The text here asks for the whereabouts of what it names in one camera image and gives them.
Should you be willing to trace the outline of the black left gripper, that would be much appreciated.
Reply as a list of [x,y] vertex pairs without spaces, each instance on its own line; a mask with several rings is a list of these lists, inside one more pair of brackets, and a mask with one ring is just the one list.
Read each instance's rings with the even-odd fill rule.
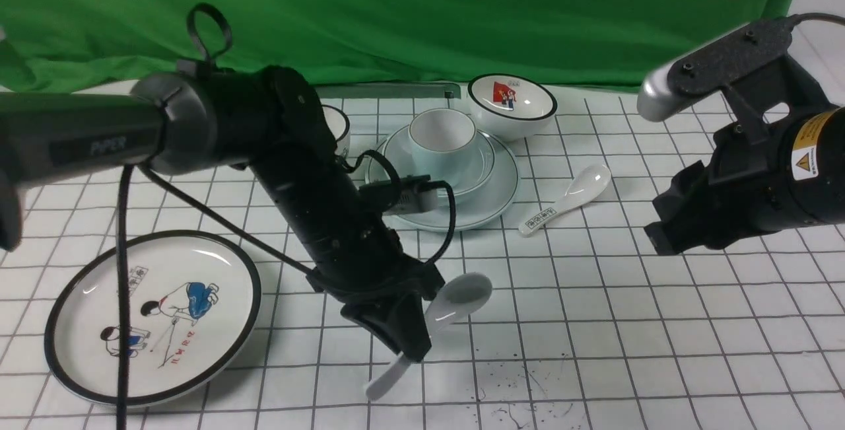
[[342,304],[341,316],[367,330],[392,353],[420,363],[432,347],[423,301],[446,284],[436,264],[404,252],[395,231],[380,221],[305,226],[317,291]]

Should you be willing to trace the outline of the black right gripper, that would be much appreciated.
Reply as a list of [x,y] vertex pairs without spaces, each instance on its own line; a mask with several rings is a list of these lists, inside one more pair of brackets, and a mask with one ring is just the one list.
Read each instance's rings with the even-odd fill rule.
[[655,252],[673,256],[698,246],[722,250],[742,238],[800,228],[803,210],[787,164],[796,129],[794,121],[776,121],[756,145],[737,122],[719,129],[710,162],[685,167],[653,200],[659,219],[645,232]]

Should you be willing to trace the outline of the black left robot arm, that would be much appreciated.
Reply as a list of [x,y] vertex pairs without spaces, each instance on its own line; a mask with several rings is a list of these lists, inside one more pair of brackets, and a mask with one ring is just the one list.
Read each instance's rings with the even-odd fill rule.
[[420,363],[432,343],[423,312],[444,285],[436,258],[405,254],[383,215],[422,179],[389,174],[356,188],[321,100],[288,67],[256,73],[156,73],[127,95],[2,94],[2,249],[23,237],[27,190],[132,165],[184,175],[249,168],[314,262],[315,291],[390,351]]

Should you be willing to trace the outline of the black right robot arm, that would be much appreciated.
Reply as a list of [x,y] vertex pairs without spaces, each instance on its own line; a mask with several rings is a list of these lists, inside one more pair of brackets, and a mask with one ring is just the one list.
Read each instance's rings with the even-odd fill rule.
[[683,168],[653,200],[659,219],[644,231],[658,255],[843,223],[843,108],[797,109],[755,146],[737,126],[719,129],[709,163]]

